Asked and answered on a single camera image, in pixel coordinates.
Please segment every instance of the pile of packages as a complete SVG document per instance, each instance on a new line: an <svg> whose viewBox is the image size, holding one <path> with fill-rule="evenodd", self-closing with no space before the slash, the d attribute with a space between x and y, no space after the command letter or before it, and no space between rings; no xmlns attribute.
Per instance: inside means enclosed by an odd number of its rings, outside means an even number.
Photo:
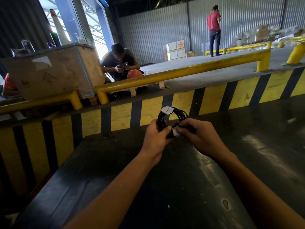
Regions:
<svg viewBox="0 0 305 229"><path fill-rule="evenodd" d="M280 29L279 26L268 27L268 24L257 26L246 32L241 32L232 38L231 47L239 47L259 42L275 41L280 38L301 36L303 29L292 26Z"/></svg>

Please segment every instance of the white tag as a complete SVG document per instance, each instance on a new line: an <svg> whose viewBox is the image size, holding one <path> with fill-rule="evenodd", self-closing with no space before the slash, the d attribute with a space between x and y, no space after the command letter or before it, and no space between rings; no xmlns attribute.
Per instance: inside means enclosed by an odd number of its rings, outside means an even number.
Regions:
<svg viewBox="0 0 305 229"><path fill-rule="evenodd" d="M173 127L172 130L173 130L173 136L174 137L180 137L181 134L177 132L177 128L179 128L179 126L176 126L176 127Z"/></svg>
<svg viewBox="0 0 305 229"><path fill-rule="evenodd" d="M164 112L166 115L169 115L173 113L173 108L169 106L165 106L160 111Z"/></svg>

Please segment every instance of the red helmet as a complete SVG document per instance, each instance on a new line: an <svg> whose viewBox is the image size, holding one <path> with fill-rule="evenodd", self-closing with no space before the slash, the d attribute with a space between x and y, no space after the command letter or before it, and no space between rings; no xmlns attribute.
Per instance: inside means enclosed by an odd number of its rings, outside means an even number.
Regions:
<svg viewBox="0 0 305 229"><path fill-rule="evenodd" d="M143 76L142 72L140 72L137 69L133 69L130 72L128 72L128 74L127 74L127 78L128 79L132 79L132 78L136 78L136 77L141 77L141 76Z"/></svg>

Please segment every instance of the orange symbol on box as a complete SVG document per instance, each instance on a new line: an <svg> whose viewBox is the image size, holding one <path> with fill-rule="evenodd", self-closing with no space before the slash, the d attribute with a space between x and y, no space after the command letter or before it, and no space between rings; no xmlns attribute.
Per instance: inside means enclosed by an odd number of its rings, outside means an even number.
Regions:
<svg viewBox="0 0 305 229"><path fill-rule="evenodd" d="M179 42L178 47L179 48L183 47L183 42Z"/></svg>

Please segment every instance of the white traffic cone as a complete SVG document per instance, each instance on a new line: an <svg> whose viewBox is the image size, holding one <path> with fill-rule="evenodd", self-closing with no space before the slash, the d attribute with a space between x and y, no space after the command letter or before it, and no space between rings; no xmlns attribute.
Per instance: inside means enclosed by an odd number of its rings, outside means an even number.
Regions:
<svg viewBox="0 0 305 229"><path fill-rule="evenodd" d="M55 13L55 11L53 9L50 9L50 13L58 34L58 38L60 41L60 44L63 45L67 45L67 44L71 44L71 41L67 38L65 31L63 30L63 26L60 24L60 21Z"/></svg>

